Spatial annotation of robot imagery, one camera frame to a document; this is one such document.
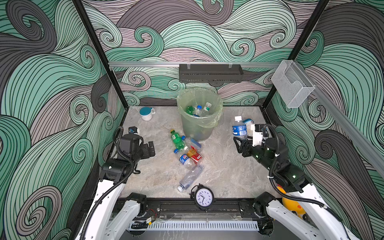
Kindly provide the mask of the clear bottle white cap blue label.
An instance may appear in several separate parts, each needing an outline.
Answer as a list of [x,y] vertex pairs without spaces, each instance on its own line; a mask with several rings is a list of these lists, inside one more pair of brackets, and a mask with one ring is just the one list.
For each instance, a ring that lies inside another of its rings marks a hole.
[[235,116],[235,123],[232,126],[233,135],[237,138],[246,140],[248,138],[247,125],[241,116]]

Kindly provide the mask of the red yellow label bottle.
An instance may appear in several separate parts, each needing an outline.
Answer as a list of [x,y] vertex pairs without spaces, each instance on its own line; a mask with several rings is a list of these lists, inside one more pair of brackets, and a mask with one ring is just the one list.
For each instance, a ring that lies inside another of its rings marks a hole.
[[192,147],[185,146],[184,151],[186,155],[195,162],[196,165],[200,164],[203,156],[197,150]]

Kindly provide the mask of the green sprite bottle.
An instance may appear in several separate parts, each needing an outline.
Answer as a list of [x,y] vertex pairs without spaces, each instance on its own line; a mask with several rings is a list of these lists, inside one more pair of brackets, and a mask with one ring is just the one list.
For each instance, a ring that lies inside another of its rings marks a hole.
[[187,106],[186,107],[186,113],[188,114],[188,115],[194,115],[195,114],[195,107],[193,107],[193,106]]
[[182,140],[182,137],[180,136],[180,134],[178,132],[176,132],[175,130],[171,130],[170,133],[171,133],[171,139],[172,139],[176,149],[178,149],[178,150],[184,149],[186,145],[185,145],[184,141]]

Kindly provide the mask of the clear bottle blue cap slanted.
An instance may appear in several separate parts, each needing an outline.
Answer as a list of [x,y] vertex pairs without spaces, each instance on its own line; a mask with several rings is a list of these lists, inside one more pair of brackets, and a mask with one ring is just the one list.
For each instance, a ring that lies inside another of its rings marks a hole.
[[194,140],[193,138],[188,138],[186,136],[182,136],[182,140],[184,141],[184,143],[188,147],[193,148],[197,151],[200,151],[202,148],[202,145],[199,142],[197,142],[196,140]]

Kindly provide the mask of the large clear bottle white cap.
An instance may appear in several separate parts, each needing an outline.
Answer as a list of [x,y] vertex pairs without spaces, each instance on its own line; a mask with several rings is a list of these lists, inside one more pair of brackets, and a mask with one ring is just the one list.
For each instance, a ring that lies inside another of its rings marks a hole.
[[177,190],[179,192],[183,192],[189,188],[189,186],[201,175],[204,167],[201,165],[196,165],[193,167],[179,182],[177,186]]

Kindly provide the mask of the pepsi label clear bottle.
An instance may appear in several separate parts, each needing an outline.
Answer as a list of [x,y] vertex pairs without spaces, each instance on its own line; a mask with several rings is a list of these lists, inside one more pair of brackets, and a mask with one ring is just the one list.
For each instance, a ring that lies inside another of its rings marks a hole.
[[187,169],[191,170],[193,167],[195,167],[195,162],[188,157],[186,150],[181,149],[175,149],[174,153],[178,157],[179,162],[186,167]]

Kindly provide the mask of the clear bottle green label tea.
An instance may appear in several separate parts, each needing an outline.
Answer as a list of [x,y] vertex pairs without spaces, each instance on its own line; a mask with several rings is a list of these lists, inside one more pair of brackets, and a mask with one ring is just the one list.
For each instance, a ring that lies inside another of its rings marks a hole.
[[208,116],[211,107],[212,107],[212,104],[209,103],[209,102],[207,102],[207,103],[205,104],[205,106],[202,108],[200,117],[203,117],[203,118],[204,118],[204,117]]

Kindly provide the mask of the green sprite bottle front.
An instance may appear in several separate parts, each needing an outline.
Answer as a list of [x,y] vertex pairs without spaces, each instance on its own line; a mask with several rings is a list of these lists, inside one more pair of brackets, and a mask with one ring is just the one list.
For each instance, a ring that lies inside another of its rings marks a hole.
[[195,107],[193,107],[193,106],[187,106],[186,107],[186,113],[188,114],[188,115],[194,115],[195,114]]

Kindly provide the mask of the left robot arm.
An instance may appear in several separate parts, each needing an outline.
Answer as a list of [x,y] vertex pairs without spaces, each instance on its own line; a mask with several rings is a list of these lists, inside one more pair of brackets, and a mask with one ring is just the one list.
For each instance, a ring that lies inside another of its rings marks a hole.
[[118,240],[134,218],[145,215],[147,211],[147,197],[132,193],[117,215],[112,217],[128,178],[140,173],[137,169],[139,161],[156,155],[153,142],[146,144],[138,134],[125,135],[123,131],[122,127],[116,130],[114,144],[118,155],[102,166],[95,198],[75,237],[77,240]]

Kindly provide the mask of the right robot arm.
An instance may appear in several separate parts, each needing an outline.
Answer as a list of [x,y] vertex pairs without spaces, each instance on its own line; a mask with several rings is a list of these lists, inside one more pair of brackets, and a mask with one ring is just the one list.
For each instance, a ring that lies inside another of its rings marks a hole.
[[297,202],[314,222],[313,225],[290,210],[282,201],[265,192],[255,198],[253,209],[259,221],[273,228],[276,220],[302,240],[356,240],[342,218],[322,199],[310,178],[288,159],[288,148],[277,138],[267,138],[260,145],[252,140],[234,137],[239,154],[253,157],[269,173],[267,178],[273,189],[283,198]]

